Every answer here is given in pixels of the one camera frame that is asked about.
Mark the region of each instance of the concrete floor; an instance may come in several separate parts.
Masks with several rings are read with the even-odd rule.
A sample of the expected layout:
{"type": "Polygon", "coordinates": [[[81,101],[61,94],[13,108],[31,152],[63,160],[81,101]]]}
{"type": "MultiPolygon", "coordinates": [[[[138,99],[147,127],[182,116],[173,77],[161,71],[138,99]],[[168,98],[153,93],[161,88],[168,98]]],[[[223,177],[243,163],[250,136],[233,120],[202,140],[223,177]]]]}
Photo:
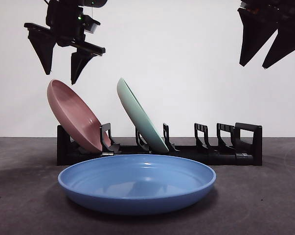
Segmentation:
{"type": "Polygon", "coordinates": [[[66,198],[55,138],[0,138],[0,235],[295,235],[295,138],[264,138],[263,153],[263,166],[213,166],[214,189],[189,208],[128,217],[66,198]]]}

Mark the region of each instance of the white backdrop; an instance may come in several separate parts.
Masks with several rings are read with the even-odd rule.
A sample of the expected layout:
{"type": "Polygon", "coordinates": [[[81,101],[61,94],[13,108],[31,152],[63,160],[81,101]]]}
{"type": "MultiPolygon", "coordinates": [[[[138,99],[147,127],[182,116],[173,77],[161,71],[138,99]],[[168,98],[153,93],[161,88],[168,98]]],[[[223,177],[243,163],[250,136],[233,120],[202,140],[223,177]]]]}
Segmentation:
{"type": "MultiPolygon", "coordinates": [[[[105,47],[72,88],[114,136],[134,136],[116,93],[120,77],[162,133],[193,136],[193,123],[263,125],[265,137],[295,137],[295,52],[264,70],[271,38],[244,68],[239,65],[239,0],[108,0],[94,9],[101,22],[87,41],[105,47]]],[[[46,89],[70,84],[73,48],[56,46],[50,76],[27,39],[25,22],[45,25],[43,0],[0,0],[0,137],[54,137],[56,118],[46,89]]],[[[85,8],[91,15],[91,8],[85,8]]]]}

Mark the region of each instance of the mint green plate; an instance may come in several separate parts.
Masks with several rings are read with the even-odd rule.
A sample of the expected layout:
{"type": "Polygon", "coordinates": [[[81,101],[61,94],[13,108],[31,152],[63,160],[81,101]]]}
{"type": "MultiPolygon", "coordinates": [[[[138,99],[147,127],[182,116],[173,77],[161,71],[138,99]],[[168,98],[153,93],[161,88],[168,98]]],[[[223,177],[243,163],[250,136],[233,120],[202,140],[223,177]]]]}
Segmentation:
{"type": "Polygon", "coordinates": [[[123,78],[118,82],[117,92],[123,108],[151,149],[168,153],[169,149],[123,78]]]}

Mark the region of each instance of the dish rack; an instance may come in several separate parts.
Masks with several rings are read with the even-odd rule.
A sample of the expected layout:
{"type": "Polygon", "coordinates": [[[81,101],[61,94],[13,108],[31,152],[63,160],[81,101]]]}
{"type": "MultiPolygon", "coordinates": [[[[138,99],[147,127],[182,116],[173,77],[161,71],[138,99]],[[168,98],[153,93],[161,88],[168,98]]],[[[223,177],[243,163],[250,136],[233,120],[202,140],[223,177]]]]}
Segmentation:
{"type": "Polygon", "coordinates": [[[206,165],[262,165],[262,126],[236,123],[234,126],[217,123],[218,145],[209,144],[208,127],[194,124],[196,145],[175,145],[170,142],[169,126],[163,124],[164,142],[168,153],[161,154],[153,151],[136,129],[136,145],[121,145],[112,137],[111,124],[100,126],[100,142],[102,153],[94,154],[86,151],[75,141],[61,125],[57,127],[57,165],[73,165],[90,159],[120,155],[120,154],[157,154],[169,155],[195,160],[206,165]],[[253,132],[252,143],[241,140],[241,130],[253,132]],[[221,131],[229,132],[231,145],[224,142],[221,131]],[[108,132],[110,144],[104,142],[104,135],[108,132]],[[204,142],[199,138],[199,132],[204,134],[204,142]]]}

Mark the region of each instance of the blue bowl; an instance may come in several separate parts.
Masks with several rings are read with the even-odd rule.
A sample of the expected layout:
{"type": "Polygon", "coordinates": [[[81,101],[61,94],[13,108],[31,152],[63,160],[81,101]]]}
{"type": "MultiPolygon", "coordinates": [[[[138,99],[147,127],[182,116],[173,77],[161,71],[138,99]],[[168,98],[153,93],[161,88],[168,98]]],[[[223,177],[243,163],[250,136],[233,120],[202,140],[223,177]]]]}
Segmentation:
{"type": "Polygon", "coordinates": [[[172,212],[190,206],[213,187],[216,173],[189,159],[164,155],[118,155],[63,170],[67,196],[91,210],[122,215],[172,212]]]}

